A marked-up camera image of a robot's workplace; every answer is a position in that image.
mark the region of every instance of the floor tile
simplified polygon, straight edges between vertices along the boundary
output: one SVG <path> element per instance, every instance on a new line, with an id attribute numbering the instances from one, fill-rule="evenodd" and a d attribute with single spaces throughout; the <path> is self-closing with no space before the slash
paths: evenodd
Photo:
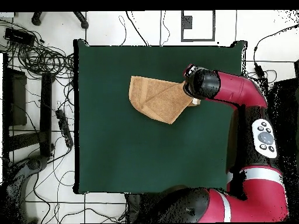
<path id="1" fill-rule="evenodd" d="M 84 210 L 84 204 L 59 204 L 59 210 L 57 213 L 57 204 L 50 204 L 50 212 L 48 212 L 48 205 L 42 202 L 26 203 L 26 210 L 28 218 L 38 218 L 39 222 L 43 220 L 44 216 L 47 214 L 46 218 L 43 221 L 43 224 L 58 224 L 55 218 L 54 209 L 56 208 L 56 217 L 61 224 L 80 224 L 84 223 L 84 213 L 81 212 Z"/>
<path id="2" fill-rule="evenodd" d="M 230 46 L 235 41 L 235 10 L 216 10 L 215 11 L 215 41 L 195 41 L 195 42 L 181 42 L 181 11 L 180 10 L 168 10 L 165 14 L 164 24 L 169 29 L 170 36 L 165 46 Z M 198 11 L 193 16 L 194 22 L 197 22 L 197 27 L 202 26 L 206 29 L 202 29 L 202 34 L 199 37 L 208 37 L 212 30 L 212 25 L 206 27 L 204 21 L 201 19 L 201 11 Z M 167 29 L 162 25 L 162 33 L 167 39 L 165 34 L 168 34 Z"/>
<path id="3" fill-rule="evenodd" d="M 90 192 L 86 194 L 86 202 L 126 203 L 123 193 Z"/>
<path id="4" fill-rule="evenodd" d="M 296 23 L 298 19 L 280 10 L 238 10 L 237 40 L 248 42 L 246 59 L 253 60 L 253 49 L 260 39 Z M 299 27 L 264 39 L 258 45 L 255 60 L 299 60 L 298 34 Z"/>
<path id="5" fill-rule="evenodd" d="M 103 205 L 103 204 L 86 204 L 86 208 L 92 208 L 97 213 L 105 216 L 109 216 L 113 221 L 116 221 L 124 212 L 125 205 Z M 86 210 L 85 222 L 86 223 L 113 223 L 110 219 L 105 216 L 100 216 L 91 210 Z"/>
<path id="6" fill-rule="evenodd" d="M 60 137 L 61 134 L 59 132 L 53 132 L 53 142 L 55 142 L 55 140 Z M 60 138 L 57 141 L 56 147 L 55 158 L 64 155 L 68 150 L 65 145 L 64 138 Z M 72 185 L 74 184 L 75 169 L 74 159 L 73 149 L 63 159 L 61 158 L 54 161 L 54 164 L 48 164 L 48 166 L 39 173 L 39 180 L 36 185 L 36 193 L 46 201 L 56 202 L 58 198 L 58 201 L 64 202 L 83 202 L 84 196 L 77 195 L 72 190 Z M 27 185 L 26 199 L 29 201 L 35 201 L 37 199 L 35 194 L 32 192 L 33 185 L 35 184 L 36 179 L 36 175 L 32 176 Z"/>
<path id="7" fill-rule="evenodd" d="M 130 19 L 143 38 L 152 46 L 159 45 L 160 11 L 128 11 Z M 90 46 L 144 46 L 144 42 L 128 20 L 125 11 L 89 11 L 87 41 Z"/>

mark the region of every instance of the cloth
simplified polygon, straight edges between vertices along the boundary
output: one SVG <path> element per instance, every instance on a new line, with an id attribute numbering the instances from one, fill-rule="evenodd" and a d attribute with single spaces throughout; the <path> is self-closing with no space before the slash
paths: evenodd
<path id="1" fill-rule="evenodd" d="M 200 104 L 200 100 L 183 91 L 183 85 L 184 82 L 132 76 L 128 97 L 137 111 L 153 120 L 172 124 L 187 106 Z"/>

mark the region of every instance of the green table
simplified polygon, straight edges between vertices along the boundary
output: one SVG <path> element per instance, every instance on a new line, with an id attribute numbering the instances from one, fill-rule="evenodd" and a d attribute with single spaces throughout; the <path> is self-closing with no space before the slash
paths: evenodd
<path id="1" fill-rule="evenodd" d="M 118 47 L 75 40 L 78 192 L 156 193 L 179 184 L 225 188 L 232 109 L 201 101 L 169 125 L 138 112 L 128 89 L 132 75 L 182 82 L 190 63 L 240 75 L 244 45 Z"/>

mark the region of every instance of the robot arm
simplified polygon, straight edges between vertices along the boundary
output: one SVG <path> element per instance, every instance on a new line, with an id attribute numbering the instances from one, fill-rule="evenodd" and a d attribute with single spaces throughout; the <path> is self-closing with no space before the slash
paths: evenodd
<path id="1" fill-rule="evenodd" d="M 274 130 L 267 101 L 249 79 L 189 65 L 184 91 L 191 97 L 230 105 L 227 191 L 182 189 L 162 200 L 144 222 L 272 222 L 288 215 L 276 164 Z"/>

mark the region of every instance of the white floor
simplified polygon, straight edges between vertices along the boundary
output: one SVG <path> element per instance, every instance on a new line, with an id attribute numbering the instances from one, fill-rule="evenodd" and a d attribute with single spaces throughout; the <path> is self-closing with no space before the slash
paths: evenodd
<path id="1" fill-rule="evenodd" d="M 33 13 L 18 13 L 13 18 L 13 22 L 21 25 L 28 30 L 34 30 L 40 33 L 46 46 L 52 46 L 62 49 L 67 55 L 73 53 L 73 39 L 86 39 L 92 45 L 120 45 L 125 38 L 124 26 L 119 21 L 125 22 L 127 37 L 124 46 L 143 46 L 142 39 L 134 30 L 132 24 L 128 20 L 124 12 L 83 12 L 87 15 L 89 29 L 85 32 L 72 12 L 43 12 L 41 16 L 42 24 L 37 27 L 32 25 L 31 18 Z M 181 42 L 181 11 L 145 11 L 145 12 L 128 12 L 129 16 L 135 23 L 138 31 L 150 45 L 158 46 L 160 44 L 160 16 L 164 19 L 165 28 L 162 25 L 161 43 L 164 46 L 230 46 L 235 40 L 246 40 L 248 49 L 246 51 L 246 69 L 253 72 L 253 49 L 256 43 L 263 37 L 275 33 L 280 29 L 292 26 L 298 23 L 299 17 L 296 12 L 286 12 L 279 10 L 217 10 L 215 12 L 215 41 L 201 41 L 186 43 Z M 208 39 L 211 33 L 210 14 L 205 11 L 188 11 L 185 15 L 193 15 L 193 30 L 189 30 L 186 35 L 195 39 Z M 4 42 L 2 36 L 5 28 L 0 26 L 0 42 Z M 261 41 L 256 52 L 256 61 L 264 70 L 274 69 L 277 72 L 277 81 L 294 78 L 293 62 L 299 60 L 299 35 L 298 29 L 288 30 L 276 36 L 266 38 Z M 275 74 L 269 72 L 269 81 L 274 80 Z M 60 80 L 62 84 L 67 84 L 68 79 Z M 40 95 L 40 82 L 34 79 L 27 80 L 27 89 L 31 93 Z M 38 102 L 39 97 L 27 94 L 27 102 L 35 100 Z M 57 108 L 57 102 L 63 102 L 65 96 L 63 87 L 56 81 L 53 83 L 52 108 Z M 66 115 L 73 118 L 73 109 L 67 107 Z M 26 109 L 31 117 L 33 124 L 39 129 L 39 109 L 34 103 L 28 103 Z M 61 136 L 59 132 L 58 122 L 54 116 L 52 119 L 52 142 Z M 69 121 L 70 130 L 74 130 L 72 120 Z M 32 131 L 32 125 L 28 124 L 24 127 L 14 127 L 11 134 L 14 135 Z M 19 149 L 11 153 L 11 159 L 14 162 L 25 158 L 31 151 L 38 148 L 38 145 L 28 148 Z M 56 154 L 58 157 L 67 151 L 63 138 L 57 141 Z M 74 170 L 74 152 L 71 151 L 62 161 L 61 159 L 50 164 L 44 171 L 40 173 L 39 182 L 41 183 L 53 171 L 53 166 L 59 167 L 55 170 L 57 178 L 60 180 L 63 174 L 69 170 Z M 31 191 L 36 181 L 36 175 L 32 176 L 27 186 L 27 210 L 30 217 L 38 217 L 40 221 L 48 211 L 48 205 L 40 201 Z M 67 173 L 61 180 L 66 185 L 74 183 L 74 173 Z M 66 214 L 83 211 L 85 208 L 92 208 L 94 211 L 107 215 L 109 217 L 120 216 L 125 209 L 125 199 L 123 194 L 108 193 L 89 193 L 87 195 L 75 195 L 71 186 L 59 186 L 59 182 L 54 174 L 51 174 L 36 189 L 39 196 L 46 201 L 51 202 L 50 213 L 45 218 L 48 222 L 54 216 L 54 208 L 57 202 L 60 203 L 59 220 Z M 106 218 L 95 214 L 91 210 L 78 213 L 76 215 L 66 216 L 62 223 L 101 223 Z M 52 219 L 49 223 L 57 223 L 56 219 Z"/>

